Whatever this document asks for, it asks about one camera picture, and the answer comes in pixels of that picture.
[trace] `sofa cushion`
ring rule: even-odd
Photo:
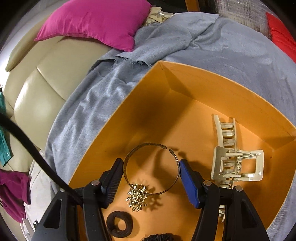
[[[50,128],[64,103],[35,69],[15,103],[16,123],[37,147],[44,149]]]
[[[14,67],[16,67],[19,62],[26,56],[26,54],[31,50],[31,48],[36,44],[33,39],[36,37],[40,28],[44,24],[45,19],[37,23],[29,32],[27,32],[22,39],[17,43],[12,52],[9,55],[9,60],[6,65],[5,70],[10,72]]]
[[[8,79],[3,86],[3,94],[13,109],[26,79],[36,69],[37,64],[40,63],[52,46],[61,39],[62,37],[55,37],[36,44],[9,73]]]
[[[37,69],[47,83],[67,100],[96,60],[110,49],[95,39],[66,37],[54,45]]]

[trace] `pink pillow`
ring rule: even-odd
[[[70,0],[50,15],[35,41],[55,36],[94,38],[131,52],[133,36],[150,7],[146,0]]]

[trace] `black scrunchie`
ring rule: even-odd
[[[126,223],[125,230],[120,230],[117,225],[114,224],[115,217],[122,219]],[[107,230],[116,238],[125,238],[131,234],[133,230],[133,219],[127,212],[115,211],[109,214],[106,221]]]
[[[172,234],[153,234],[143,241],[174,241],[174,236]]]

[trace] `hair accessory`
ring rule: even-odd
[[[120,230],[117,225],[115,225],[115,218],[120,218],[126,223],[125,230]],[[131,234],[133,230],[133,218],[127,212],[115,211],[109,214],[106,220],[106,226],[109,233],[116,238],[125,238]]]
[[[214,115],[214,122],[218,137],[218,146],[214,149],[211,179],[222,188],[232,189],[234,182],[261,181],[263,178],[264,152],[263,150],[245,151],[237,147],[237,130],[235,119],[232,122],[221,122],[218,115]],[[242,160],[256,159],[254,173],[242,173]],[[220,205],[219,217],[225,219],[225,205]]]
[[[174,241],[174,236],[172,234],[153,234],[143,241]]]

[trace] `gray blanket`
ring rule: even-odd
[[[158,60],[230,78],[296,124],[296,65],[262,34],[218,15],[191,12],[139,29],[135,42],[133,52],[112,49],[93,65],[52,126],[46,159],[66,182],[112,113]],[[283,240],[296,221],[295,188],[294,183],[268,229],[272,241]]]

